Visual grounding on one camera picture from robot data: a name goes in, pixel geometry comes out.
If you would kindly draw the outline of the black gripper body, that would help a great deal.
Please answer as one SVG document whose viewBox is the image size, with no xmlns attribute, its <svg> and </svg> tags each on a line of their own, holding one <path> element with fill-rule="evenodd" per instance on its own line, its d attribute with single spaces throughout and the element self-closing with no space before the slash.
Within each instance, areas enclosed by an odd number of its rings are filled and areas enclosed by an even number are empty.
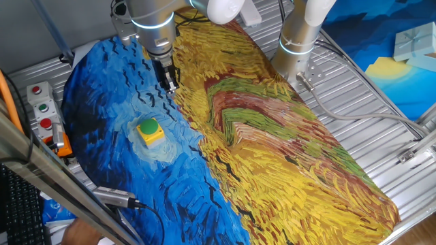
<svg viewBox="0 0 436 245">
<path fill-rule="evenodd" d="M 159 73 L 162 76 L 166 76 L 166 75 L 175 76 L 176 75 L 176 67 L 174 65 L 173 56 L 171 54 L 161 56 L 157 60 L 158 60 Z"/>
</svg>

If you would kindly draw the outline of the person's hand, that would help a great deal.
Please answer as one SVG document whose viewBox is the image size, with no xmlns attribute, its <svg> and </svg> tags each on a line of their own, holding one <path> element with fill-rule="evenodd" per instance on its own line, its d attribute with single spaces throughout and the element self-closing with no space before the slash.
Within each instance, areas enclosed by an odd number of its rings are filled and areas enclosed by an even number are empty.
<svg viewBox="0 0 436 245">
<path fill-rule="evenodd" d="M 66 228 L 61 245 L 98 245 L 102 238 L 98 230 L 77 218 Z"/>
</svg>

